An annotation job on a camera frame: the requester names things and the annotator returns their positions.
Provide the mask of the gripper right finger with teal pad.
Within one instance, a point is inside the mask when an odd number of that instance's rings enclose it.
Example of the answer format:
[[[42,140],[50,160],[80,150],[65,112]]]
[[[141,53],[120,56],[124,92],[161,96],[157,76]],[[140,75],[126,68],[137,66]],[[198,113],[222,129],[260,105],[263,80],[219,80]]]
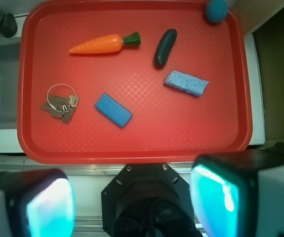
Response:
[[[190,196],[210,237],[284,237],[284,150],[200,155]]]

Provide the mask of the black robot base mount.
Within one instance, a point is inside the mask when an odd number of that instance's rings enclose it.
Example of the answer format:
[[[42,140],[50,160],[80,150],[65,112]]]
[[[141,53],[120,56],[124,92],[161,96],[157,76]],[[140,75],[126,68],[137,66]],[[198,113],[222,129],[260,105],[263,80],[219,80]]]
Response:
[[[166,163],[128,164],[101,192],[111,237],[200,237],[190,187]]]

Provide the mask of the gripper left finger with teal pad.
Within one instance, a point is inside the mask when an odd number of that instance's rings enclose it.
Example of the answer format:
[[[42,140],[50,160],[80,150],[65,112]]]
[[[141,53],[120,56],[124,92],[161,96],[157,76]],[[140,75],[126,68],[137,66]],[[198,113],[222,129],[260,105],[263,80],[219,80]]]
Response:
[[[0,172],[0,237],[70,237],[73,184],[57,168]]]

